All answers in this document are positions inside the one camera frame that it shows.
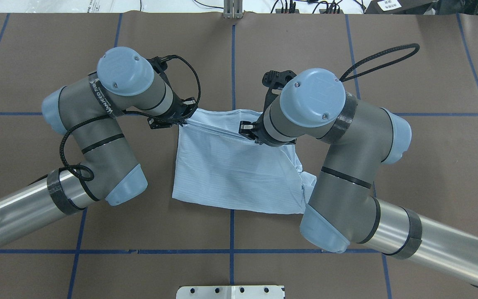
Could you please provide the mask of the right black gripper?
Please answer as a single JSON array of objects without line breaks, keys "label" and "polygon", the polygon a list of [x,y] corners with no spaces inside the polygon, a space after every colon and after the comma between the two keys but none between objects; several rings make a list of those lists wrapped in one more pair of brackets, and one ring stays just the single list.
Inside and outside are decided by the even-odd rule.
[{"label": "right black gripper", "polygon": [[256,144],[271,144],[271,136],[268,134],[266,127],[258,121],[240,121],[238,133],[244,138],[254,141]]}]

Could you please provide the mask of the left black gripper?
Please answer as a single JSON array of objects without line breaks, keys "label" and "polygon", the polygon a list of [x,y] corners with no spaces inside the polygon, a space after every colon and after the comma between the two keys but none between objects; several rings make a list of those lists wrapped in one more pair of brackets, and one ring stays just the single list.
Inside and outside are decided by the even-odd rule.
[{"label": "left black gripper", "polygon": [[192,117],[198,108],[198,102],[199,99],[195,99],[194,97],[182,100],[174,96],[171,107],[166,112],[148,118],[150,129],[164,129],[172,127],[173,125],[182,126],[186,124],[186,119]]}]

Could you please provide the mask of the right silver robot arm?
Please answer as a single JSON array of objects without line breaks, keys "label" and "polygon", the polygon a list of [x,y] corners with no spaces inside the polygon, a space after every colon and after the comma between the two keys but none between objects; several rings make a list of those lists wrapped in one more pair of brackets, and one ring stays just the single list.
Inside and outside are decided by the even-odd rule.
[{"label": "right silver robot arm", "polygon": [[369,195],[380,165],[399,161],[410,146],[409,123],[345,91],[343,78],[313,68],[269,71],[257,121],[239,133],[272,147],[309,135],[329,145],[300,233],[332,253],[351,243],[408,260],[478,288],[478,237]]}]

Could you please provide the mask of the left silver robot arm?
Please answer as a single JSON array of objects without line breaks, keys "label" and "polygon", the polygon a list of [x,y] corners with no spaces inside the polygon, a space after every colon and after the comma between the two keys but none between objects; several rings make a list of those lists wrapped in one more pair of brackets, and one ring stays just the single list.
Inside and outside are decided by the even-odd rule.
[{"label": "left silver robot arm", "polygon": [[62,135],[63,166],[0,199],[0,248],[105,200],[117,206],[146,190],[141,164],[118,124],[140,115],[151,129],[182,126],[201,94],[185,100],[173,91],[165,70],[178,55],[146,59],[134,49],[114,47],[97,68],[51,93],[42,115]]}]

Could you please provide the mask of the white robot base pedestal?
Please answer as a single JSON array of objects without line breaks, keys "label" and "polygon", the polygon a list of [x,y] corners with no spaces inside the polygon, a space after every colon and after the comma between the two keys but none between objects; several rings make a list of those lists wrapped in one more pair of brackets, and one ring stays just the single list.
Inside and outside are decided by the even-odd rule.
[{"label": "white robot base pedestal", "polygon": [[285,299],[284,286],[276,284],[183,286],[177,299]]}]

